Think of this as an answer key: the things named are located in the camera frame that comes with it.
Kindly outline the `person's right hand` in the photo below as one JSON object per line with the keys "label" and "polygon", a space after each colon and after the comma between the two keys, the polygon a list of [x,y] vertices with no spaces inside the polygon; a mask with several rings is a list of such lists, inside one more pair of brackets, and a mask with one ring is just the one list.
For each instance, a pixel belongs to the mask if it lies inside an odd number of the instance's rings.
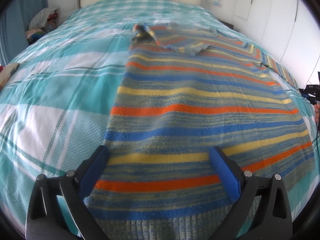
{"label": "person's right hand", "polygon": [[315,123],[319,124],[319,114],[320,114],[320,102],[317,101],[317,103],[314,105],[315,109]]}

